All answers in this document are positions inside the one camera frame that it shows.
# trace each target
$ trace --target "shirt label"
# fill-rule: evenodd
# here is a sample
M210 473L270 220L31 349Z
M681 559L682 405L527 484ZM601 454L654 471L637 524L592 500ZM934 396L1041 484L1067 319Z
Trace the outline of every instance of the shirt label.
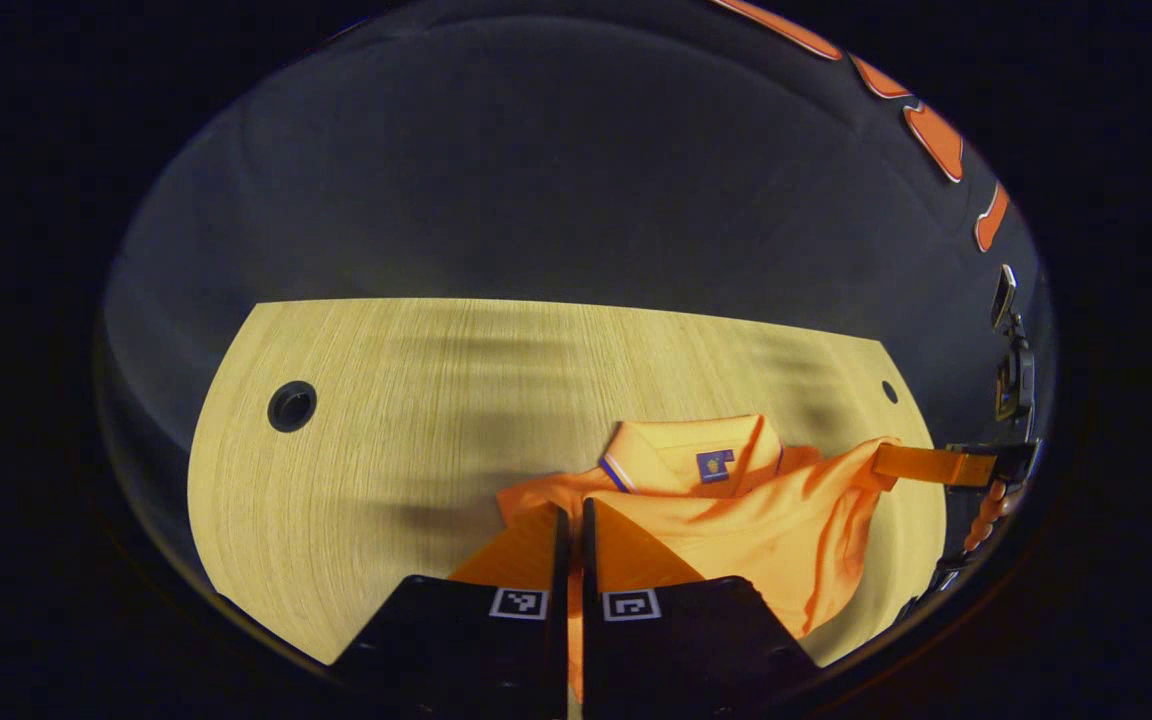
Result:
M696 465L700 469L700 482L721 483L727 479L727 462L736 460L732 450L698 452Z

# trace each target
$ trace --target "wooden table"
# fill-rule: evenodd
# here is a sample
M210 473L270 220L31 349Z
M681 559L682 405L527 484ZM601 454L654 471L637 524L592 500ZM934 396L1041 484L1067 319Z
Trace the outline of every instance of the wooden table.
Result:
M283 433L268 406L289 381L317 407ZM198 419L189 523L215 591L329 664L399 579L445 577L503 528L500 488L593 467L617 420L745 414L826 456L882 434L931 447L890 357L859 338L552 302L257 305ZM805 651L827 664L887 628L943 538L941 487L897 483L858 591Z

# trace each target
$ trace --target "orange polo shirt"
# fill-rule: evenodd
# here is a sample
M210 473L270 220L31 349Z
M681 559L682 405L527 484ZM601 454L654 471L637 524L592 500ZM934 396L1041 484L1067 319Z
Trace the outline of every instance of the orange polo shirt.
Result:
M547 502L581 528L594 497L666 544L705 578L741 575L801 638L832 619L861 583L869 521L896 478L874 473L881 437L824 460L783 447L763 415L692 423L621 423L598 468L545 475L497 493L506 525ZM575 538L579 547L579 537ZM568 577L568 664L581 683L581 569Z

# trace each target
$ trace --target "black background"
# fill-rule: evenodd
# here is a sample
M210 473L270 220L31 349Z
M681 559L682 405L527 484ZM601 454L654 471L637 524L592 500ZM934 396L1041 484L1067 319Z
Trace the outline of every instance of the black background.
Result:
M1053 423L1078 461L1024 570L955 642L833 712L1152 717L1152 9L766 5L967 129L1034 228L1073 373ZM0 5L0 717L351 714L145 561L90 348L105 270L166 161L380 9Z

